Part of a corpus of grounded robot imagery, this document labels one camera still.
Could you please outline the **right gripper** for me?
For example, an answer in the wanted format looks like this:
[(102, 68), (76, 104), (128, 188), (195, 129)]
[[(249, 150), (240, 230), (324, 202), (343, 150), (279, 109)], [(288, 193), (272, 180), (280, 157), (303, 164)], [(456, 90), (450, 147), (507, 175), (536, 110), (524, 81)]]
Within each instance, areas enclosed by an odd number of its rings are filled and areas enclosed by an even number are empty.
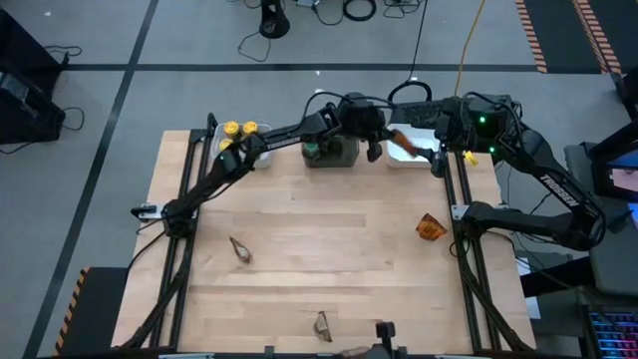
[[(465, 102), (461, 98), (442, 100), (436, 116), (435, 138), (449, 151), (468, 151), (471, 148), (472, 121)], [(431, 160), (431, 173), (443, 179), (447, 172), (448, 155), (432, 149), (417, 148), (418, 156)]]

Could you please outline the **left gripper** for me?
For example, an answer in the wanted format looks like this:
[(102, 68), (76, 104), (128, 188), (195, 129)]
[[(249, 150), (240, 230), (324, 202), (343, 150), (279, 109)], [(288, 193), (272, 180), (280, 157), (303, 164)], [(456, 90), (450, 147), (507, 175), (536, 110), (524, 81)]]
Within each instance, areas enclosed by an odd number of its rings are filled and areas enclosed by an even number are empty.
[(385, 114), (361, 93), (348, 93), (337, 107), (337, 118), (346, 136), (368, 141), (366, 151), (369, 163), (382, 154), (380, 141), (393, 142), (399, 131), (386, 128)]

